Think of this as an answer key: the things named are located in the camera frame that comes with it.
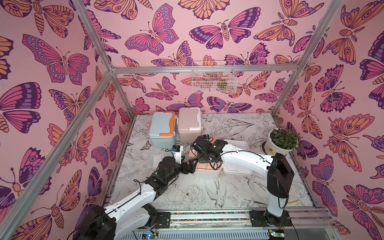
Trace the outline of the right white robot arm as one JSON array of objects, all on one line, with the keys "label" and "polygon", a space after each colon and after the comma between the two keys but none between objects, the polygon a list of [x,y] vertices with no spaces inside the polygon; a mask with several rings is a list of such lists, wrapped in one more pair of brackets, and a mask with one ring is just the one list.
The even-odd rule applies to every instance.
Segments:
[{"label": "right white robot arm", "polygon": [[263,216],[270,226],[278,226],[288,204],[290,189],[295,173],[286,157],[280,153],[261,155],[238,148],[227,141],[215,140],[213,143],[199,136],[191,143],[199,163],[210,164],[217,169],[223,164],[235,164],[245,167],[267,181],[270,197]]}]

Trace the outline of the white pink medicine chest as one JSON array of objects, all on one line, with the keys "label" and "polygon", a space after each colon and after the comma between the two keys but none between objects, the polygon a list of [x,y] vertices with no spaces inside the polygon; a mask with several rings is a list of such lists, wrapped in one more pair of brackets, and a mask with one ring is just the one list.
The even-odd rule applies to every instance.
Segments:
[{"label": "white pink medicine chest", "polygon": [[[225,140],[225,141],[227,141],[229,144],[235,147],[238,147],[240,149],[247,150],[247,151],[249,150],[248,143],[244,141],[235,141],[235,140]],[[197,156],[197,152],[191,149],[189,152],[189,157],[196,158],[195,155]],[[225,162],[224,165],[221,168],[219,168],[219,170],[213,170],[209,164],[198,163],[193,175],[196,178],[216,180],[219,177],[220,173],[226,173],[230,175],[249,176],[253,173],[253,171],[246,167],[242,167],[240,165],[227,163],[227,162]]]}]

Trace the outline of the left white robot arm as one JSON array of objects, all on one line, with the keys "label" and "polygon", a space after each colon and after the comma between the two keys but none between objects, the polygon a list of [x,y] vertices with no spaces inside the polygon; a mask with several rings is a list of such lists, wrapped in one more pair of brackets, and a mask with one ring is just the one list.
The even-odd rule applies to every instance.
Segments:
[{"label": "left white robot arm", "polygon": [[139,189],[105,208],[94,207],[69,236],[73,240],[116,240],[137,228],[156,225],[158,211],[151,203],[161,196],[180,174],[192,174],[197,159],[179,164],[174,157],[164,157],[156,170],[145,181],[138,181]]}]

